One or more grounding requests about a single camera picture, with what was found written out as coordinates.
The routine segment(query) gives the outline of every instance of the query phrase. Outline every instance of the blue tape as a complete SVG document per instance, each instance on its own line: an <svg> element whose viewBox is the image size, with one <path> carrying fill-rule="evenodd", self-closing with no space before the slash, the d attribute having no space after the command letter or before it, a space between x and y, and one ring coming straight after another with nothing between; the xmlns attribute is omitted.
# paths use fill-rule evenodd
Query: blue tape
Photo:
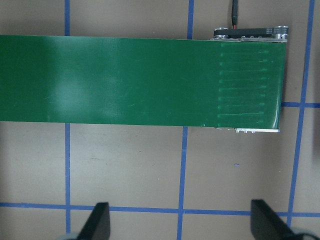
<svg viewBox="0 0 320 240"><path fill-rule="evenodd" d="M70 0L64 0L64 35L70 36Z"/></svg>
<svg viewBox="0 0 320 240"><path fill-rule="evenodd" d="M174 209L174 208L111 206L109 209L112 212L137 212L137 213L160 213L160 214L177 214L178 213L178 209Z"/></svg>
<svg viewBox="0 0 320 240"><path fill-rule="evenodd" d="M189 7L188 7L188 26L187 26L187 34L186 39L191 40L193 36L193 29L194 29L194 6L195 1L189 0Z"/></svg>
<svg viewBox="0 0 320 240"><path fill-rule="evenodd" d="M304 125L308 74L309 74L309 64L310 64L310 54L311 54L312 28L313 28L313 21L314 21L314 10L315 10L315 0L310 0L308 23L307 23L307 34L306 34L306 45L305 45L304 72L303 72L303 81L302 81L301 98L300 98L300 111L299 111L298 128L297 128L296 141L295 141L294 162L293 162L289 205L288 205L288 218L286 221L286 224L289 227L291 226L292 214L294 210L301 138L302 138L302 132L303 132L303 125Z"/></svg>
<svg viewBox="0 0 320 240"><path fill-rule="evenodd" d="M302 218L320 218L319 212L293 212L292 217L302 217Z"/></svg>
<svg viewBox="0 0 320 240"><path fill-rule="evenodd" d="M289 108L299 108L300 103L299 102L293 102L293 101L284 101L281 103L281 107L289 107Z"/></svg>
<svg viewBox="0 0 320 240"><path fill-rule="evenodd" d="M56 204L39 204L39 203L13 203L13 202L0 202L0 207L5 208L22 208L22 209L66 209L66 205Z"/></svg>
<svg viewBox="0 0 320 240"><path fill-rule="evenodd" d="M88 205L70 205L70 210L92 211L95 206ZM0 208L22 208L22 209L54 209L65 210L66 205L59 204L41 204L41 203L14 203L0 202ZM179 209L175 208L152 208L152 207L128 207L128 206L111 206L111 212L136 212L136 213L159 213L159 214L179 214ZM205 209L184 209L183 214L199 215L224 215L224 216L250 216L250 211L235 210L205 210ZM288 212L277 212L279 217L288 217ZM320 212L292 212L290 214L295 218L320 218Z"/></svg>
<svg viewBox="0 0 320 240"><path fill-rule="evenodd" d="M70 123L66 123L65 129L65 231L71 231L71 208L70 208Z"/></svg>
<svg viewBox="0 0 320 240"><path fill-rule="evenodd" d="M187 145L188 145L188 127L184 126L182 129L179 207L178 207L178 224L177 224L177 233L176 233L177 240L182 239L184 199L185 199L186 163L187 163Z"/></svg>
<svg viewBox="0 0 320 240"><path fill-rule="evenodd" d="M320 103L306 103L304 106L306 108L320 109Z"/></svg>
<svg viewBox="0 0 320 240"><path fill-rule="evenodd" d="M185 214L250 216L250 211L185 209Z"/></svg>

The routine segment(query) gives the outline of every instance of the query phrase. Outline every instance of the blue tape grid line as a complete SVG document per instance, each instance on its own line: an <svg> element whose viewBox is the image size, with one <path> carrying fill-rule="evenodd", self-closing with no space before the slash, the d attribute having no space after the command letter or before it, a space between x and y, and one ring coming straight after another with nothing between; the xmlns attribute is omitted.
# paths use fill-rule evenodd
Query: blue tape grid line
<svg viewBox="0 0 320 240"><path fill-rule="evenodd" d="M179 208L178 208L178 224L177 224L177 232L176 232L177 240L182 239L184 200L185 200L186 163L187 163L187 145L188 145L188 127L184 126L182 129Z"/></svg>
<svg viewBox="0 0 320 240"><path fill-rule="evenodd" d="M307 34L306 34L306 45L305 45L304 71L303 71L303 80L302 80L301 98L300 98L300 110L299 110L298 128L296 133L294 162L293 162L293 169L292 169L290 195L289 195L288 218L286 221L286 224L289 227L291 226L292 215L294 210L295 192L296 192L299 157L300 157L300 147L301 147L303 126L304 126L308 74L309 74L309 64L310 64L310 54L311 54L312 28L313 28L313 21L314 21L314 10L315 10L315 0L310 0L308 23L307 23Z"/></svg>
<svg viewBox="0 0 320 240"><path fill-rule="evenodd" d="M64 0L64 35L70 36L70 0ZM71 232L70 123L64 125L65 148L65 232Z"/></svg>
<svg viewBox="0 0 320 240"><path fill-rule="evenodd" d="M70 208L70 123L64 126L65 141L65 231L71 231L71 208Z"/></svg>
<svg viewBox="0 0 320 240"><path fill-rule="evenodd" d="M195 1L189 0L189 7L188 7L188 26L187 26L187 34L186 39L191 40L193 36L193 29L194 29L194 6Z"/></svg>
<svg viewBox="0 0 320 240"><path fill-rule="evenodd" d="M70 0L64 0L64 35L70 36Z"/></svg>
<svg viewBox="0 0 320 240"><path fill-rule="evenodd" d="M281 107L285 107L285 108L300 108L300 106L301 106L300 102L295 102L295 101L283 101L281 103ZM304 108L320 109L320 103L305 102Z"/></svg>
<svg viewBox="0 0 320 240"><path fill-rule="evenodd" d="M23 208L23 209L53 209L65 210L66 205L59 204L40 204L40 203L12 203L0 202L1 208ZM88 205L70 205L70 210L92 211L94 206ZM136 213L159 213L159 214L179 214L179 209L175 208L152 208L152 207L127 207L111 206L111 212L136 212ZM183 214L195 215L222 215L222 216L250 216L250 211L234 210L205 210L205 209L184 209ZM288 217L288 212L277 212L280 217ZM320 212L293 212L292 217L320 218Z"/></svg>

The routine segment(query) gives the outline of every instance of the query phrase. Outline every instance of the black cable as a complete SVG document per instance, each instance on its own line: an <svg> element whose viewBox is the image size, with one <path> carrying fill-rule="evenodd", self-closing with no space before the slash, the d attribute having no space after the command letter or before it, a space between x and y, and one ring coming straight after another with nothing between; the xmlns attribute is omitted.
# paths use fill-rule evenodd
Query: black cable
<svg viewBox="0 0 320 240"><path fill-rule="evenodd" d="M307 237L311 237L311 238L313 238L315 240L320 240L319 237L317 237L316 235L310 234L310 233L301 233L301 235L307 236Z"/></svg>
<svg viewBox="0 0 320 240"><path fill-rule="evenodd" d="M231 20L233 29L236 29L238 22L238 0L232 0Z"/></svg>

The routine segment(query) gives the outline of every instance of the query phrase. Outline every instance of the green conveyor belt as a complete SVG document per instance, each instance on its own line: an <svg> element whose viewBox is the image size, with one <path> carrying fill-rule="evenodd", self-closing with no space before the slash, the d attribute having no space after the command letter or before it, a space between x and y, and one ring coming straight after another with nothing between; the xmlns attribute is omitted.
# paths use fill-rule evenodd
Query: green conveyor belt
<svg viewBox="0 0 320 240"><path fill-rule="evenodd" d="M0 121L277 129L286 44L0 36Z"/></svg>

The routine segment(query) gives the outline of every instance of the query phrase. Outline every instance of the green belt surface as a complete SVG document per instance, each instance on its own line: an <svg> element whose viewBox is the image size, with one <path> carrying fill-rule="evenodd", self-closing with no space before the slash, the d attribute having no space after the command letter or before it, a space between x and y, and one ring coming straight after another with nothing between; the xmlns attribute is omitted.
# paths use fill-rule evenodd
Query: green belt surface
<svg viewBox="0 0 320 240"><path fill-rule="evenodd" d="M277 129L286 44L0 36L0 121Z"/></svg>

